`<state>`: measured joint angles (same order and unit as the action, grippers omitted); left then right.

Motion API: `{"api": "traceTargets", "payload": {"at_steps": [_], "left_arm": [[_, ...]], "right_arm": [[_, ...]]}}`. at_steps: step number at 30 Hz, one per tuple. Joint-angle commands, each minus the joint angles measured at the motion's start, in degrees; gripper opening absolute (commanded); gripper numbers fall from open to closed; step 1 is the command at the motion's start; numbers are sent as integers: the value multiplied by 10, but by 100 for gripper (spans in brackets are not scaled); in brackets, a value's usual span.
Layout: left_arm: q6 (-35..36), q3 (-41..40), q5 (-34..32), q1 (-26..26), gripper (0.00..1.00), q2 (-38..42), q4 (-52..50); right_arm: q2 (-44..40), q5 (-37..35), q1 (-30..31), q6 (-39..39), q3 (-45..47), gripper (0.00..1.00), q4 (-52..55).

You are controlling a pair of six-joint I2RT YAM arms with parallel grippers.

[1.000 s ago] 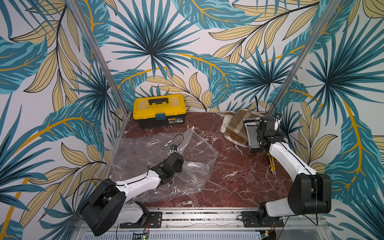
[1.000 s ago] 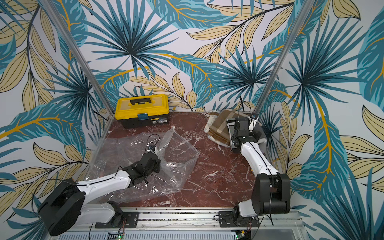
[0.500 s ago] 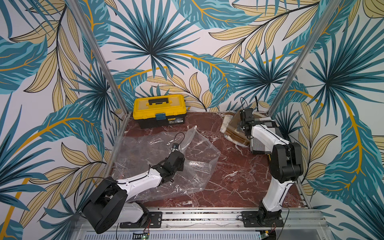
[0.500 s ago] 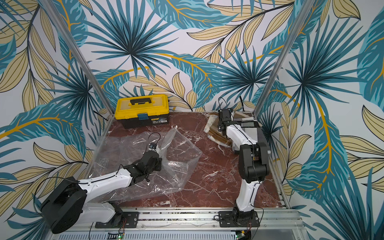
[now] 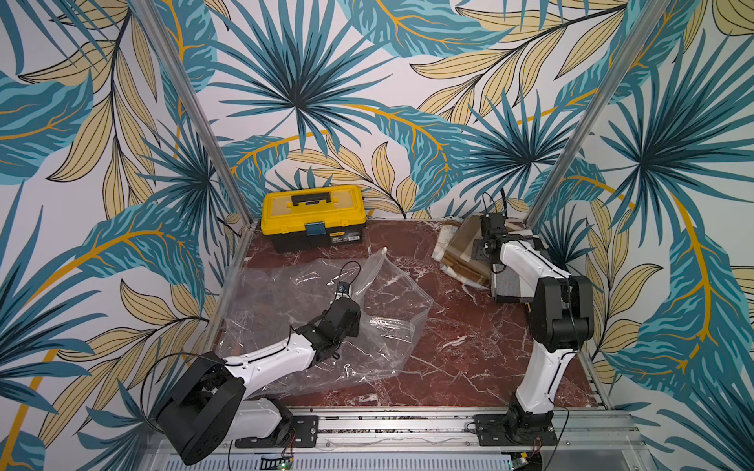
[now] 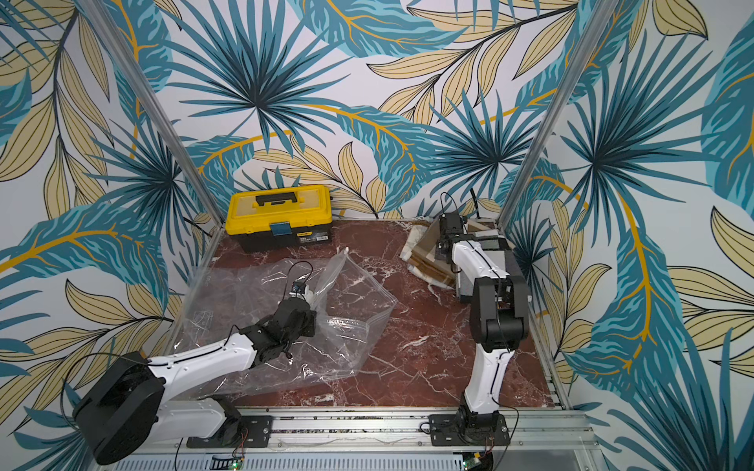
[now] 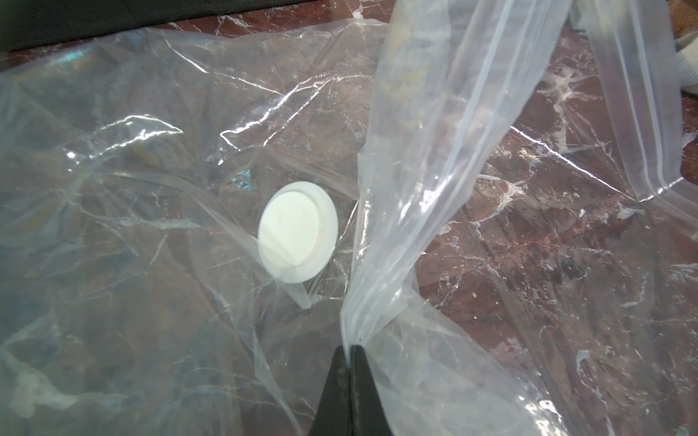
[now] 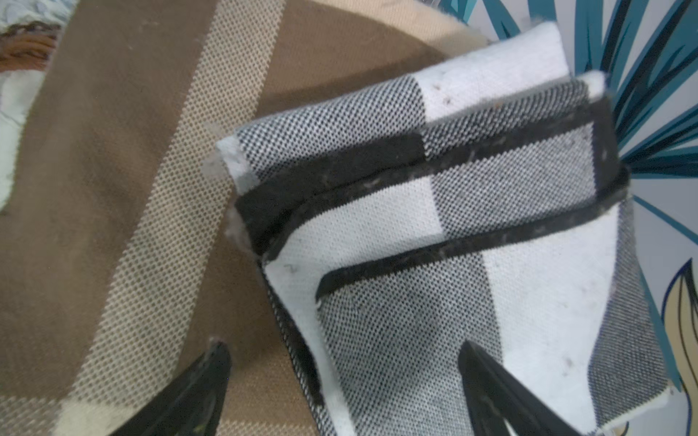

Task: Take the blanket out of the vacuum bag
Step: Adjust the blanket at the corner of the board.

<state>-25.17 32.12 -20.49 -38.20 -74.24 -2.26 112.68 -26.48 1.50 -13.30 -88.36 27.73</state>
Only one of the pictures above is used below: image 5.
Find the clear plastic vacuum bag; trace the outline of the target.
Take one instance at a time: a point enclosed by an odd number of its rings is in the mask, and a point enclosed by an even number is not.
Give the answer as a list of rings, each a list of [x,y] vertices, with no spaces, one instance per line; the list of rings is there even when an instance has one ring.
[[[243,268],[216,343],[221,357],[291,347],[307,337],[304,371],[256,390],[300,396],[397,376],[408,362],[433,300],[388,257],[317,259],[280,268]]]

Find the tan blanket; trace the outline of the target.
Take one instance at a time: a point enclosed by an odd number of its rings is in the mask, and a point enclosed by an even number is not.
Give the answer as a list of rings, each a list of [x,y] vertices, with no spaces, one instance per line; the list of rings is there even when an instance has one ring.
[[[467,286],[491,288],[490,265],[472,259],[473,241],[481,238],[480,216],[472,215],[459,226],[443,229],[455,229],[440,258],[443,272]]]

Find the beige plaid blanket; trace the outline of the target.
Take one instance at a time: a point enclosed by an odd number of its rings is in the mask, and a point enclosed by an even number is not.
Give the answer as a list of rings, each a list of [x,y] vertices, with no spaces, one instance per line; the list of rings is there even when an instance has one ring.
[[[489,263],[472,258],[475,241],[481,240],[478,216],[465,221],[444,222],[433,249],[432,258],[451,278],[473,288],[490,288]]]

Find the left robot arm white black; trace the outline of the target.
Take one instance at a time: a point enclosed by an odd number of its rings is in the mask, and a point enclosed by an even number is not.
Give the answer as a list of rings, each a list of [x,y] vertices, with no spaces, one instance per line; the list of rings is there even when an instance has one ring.
[[[266,386],[338,356],[343,341],[359,335],[361,307],[348,296],[292,329],[283,341],[251,353],[221,358],[200,355],[155,407],[155,419],[182,462],[195,465],[227,441],[285,445],[293,416],[273,398],[241,404]]]

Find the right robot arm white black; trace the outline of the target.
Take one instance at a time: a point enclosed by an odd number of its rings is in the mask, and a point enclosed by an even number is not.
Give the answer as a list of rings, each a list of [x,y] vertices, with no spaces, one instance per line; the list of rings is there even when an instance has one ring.
[[[532,231],[509,230],[505,213],[482,215],[480,229],[475,253],[488,262],[492,298],[525,304],[533,337],[528,367],[507,412],[508,433],[547,429],[567,365],[594,334],[592,284],[551,260]]]

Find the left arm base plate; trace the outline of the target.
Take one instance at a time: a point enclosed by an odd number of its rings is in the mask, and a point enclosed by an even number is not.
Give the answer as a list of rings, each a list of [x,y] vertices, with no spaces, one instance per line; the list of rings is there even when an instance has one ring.
[[[294,449],[313,449],[318,426],[316,415],[292,416],[284,418],[268,437],[239,439],[234,446],[237,449],[282,449],[286,445]]]

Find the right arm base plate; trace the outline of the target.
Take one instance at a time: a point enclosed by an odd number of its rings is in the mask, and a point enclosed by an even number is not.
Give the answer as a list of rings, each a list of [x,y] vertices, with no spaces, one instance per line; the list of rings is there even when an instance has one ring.
[[[473,417],[481,447],[549,447],[559,443],[553,414],[478,414]]]

